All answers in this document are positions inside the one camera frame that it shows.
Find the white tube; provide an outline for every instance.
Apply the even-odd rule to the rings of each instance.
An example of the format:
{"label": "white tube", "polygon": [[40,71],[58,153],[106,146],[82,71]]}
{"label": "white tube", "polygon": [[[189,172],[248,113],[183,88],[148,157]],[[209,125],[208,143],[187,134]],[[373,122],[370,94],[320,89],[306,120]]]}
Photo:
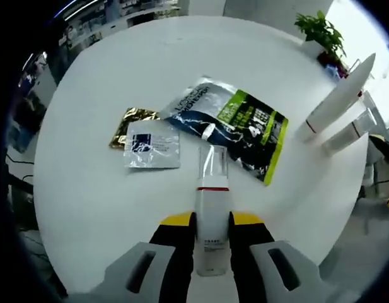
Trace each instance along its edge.
{"label": "white tube", "polygon": [[197,243],[194,264],[200,276],[225,274],[229,264],[229,202],[226,148],[200,148],[200,176],[195,212]]}
{"label": "white tube", "polygon": [[357,141],[375,125],[376,120],[371,110],[366,109],[357,119],[324,142],[322,148],[328,156],[332,156]]}
{"label": "white tube", "polygon": [[365,84],[372,70],[375,54],[370,55],[346,79],[320,102],[306,118],[299,129],[299,137],[308,141],[321,133],[327,126],[336,121],[347,109],[358,100],[358,93]]}

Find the gold foil packet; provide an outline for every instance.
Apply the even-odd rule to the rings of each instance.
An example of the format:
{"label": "gold foil packet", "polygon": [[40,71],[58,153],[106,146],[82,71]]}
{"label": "gold foil packet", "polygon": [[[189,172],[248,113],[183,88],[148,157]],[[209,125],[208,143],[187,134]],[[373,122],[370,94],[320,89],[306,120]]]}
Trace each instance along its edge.
{"label": "gold foil packet", "polygon": [[125,135],[127,134],[127,128],[131,122],[159,119],[157,113],[153,110],[138,109],[137,107],[127,109],[109,146],[112,148],[124,149]]}

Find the green leaves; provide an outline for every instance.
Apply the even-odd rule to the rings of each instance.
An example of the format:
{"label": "green leaves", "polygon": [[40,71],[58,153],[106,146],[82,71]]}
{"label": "green leaves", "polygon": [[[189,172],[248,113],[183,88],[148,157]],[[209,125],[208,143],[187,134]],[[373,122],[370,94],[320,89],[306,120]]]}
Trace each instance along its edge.
{"label": "green leaves", "polygon": [[315,40],[333,57],[338,58],[336,54],[338,50],[345,55],[340,32],[334,28],[333,23],[326,20],[322,11],[318,11],[316,15],[317,18],[302,14],[296,15],[295,25],[306,35],[306,41]]}

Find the white round table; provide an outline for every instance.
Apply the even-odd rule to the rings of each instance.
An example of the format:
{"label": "white round table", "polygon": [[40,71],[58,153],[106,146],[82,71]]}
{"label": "white round table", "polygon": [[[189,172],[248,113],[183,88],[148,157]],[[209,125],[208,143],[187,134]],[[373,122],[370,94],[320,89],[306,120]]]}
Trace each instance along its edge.
{"label": "white round table", "polygon": [[[194,209],[201,140],[180,136],[181,167],[128,173],[108,147],[126,108],[161,110],[206,74],[251,93],[289,119],[270,186],[229,163],[236,210],[262,217],[316,264],[352,211],[363,178],[367,137],[326,158],[320,144],[361,111],[356,104],[313,143],[294,132],[334,84],[293,37],[224,17],[152,21],[83,51],[58,86],[38,138],[37,220],[50,261],[68,292],[87,292],[105,268],[162,219]],[[237,302],[231,273],[195,273],[188,302]]]}

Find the white bottle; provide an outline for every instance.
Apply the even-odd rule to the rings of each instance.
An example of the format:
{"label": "white bottle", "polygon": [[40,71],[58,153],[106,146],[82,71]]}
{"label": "white bottle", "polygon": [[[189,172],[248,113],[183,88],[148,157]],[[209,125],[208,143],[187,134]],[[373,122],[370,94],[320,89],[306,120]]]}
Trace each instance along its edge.
{"label": "white bottle", "polygon": [[195,212],[197,242],[194,265],[200,276],[226,273],[229,265],[228,223],[231,210],[226,148],[200,148],[200,176]]}
{"label": "white bottle", "polygon": [[322,148],[328,156],[332,156],[357,141],[375,125],[376,120],[371,110],[366,109],[357,119],[324,142]]}
{"label": "white bottle", "polygon": [[372,54],[346,79],[340,80],[339,84],[301,124],[298,130],[301,140],[308,141],[314,138],[358,100],[357,95],[368,79],[374,62],[375,54]]}

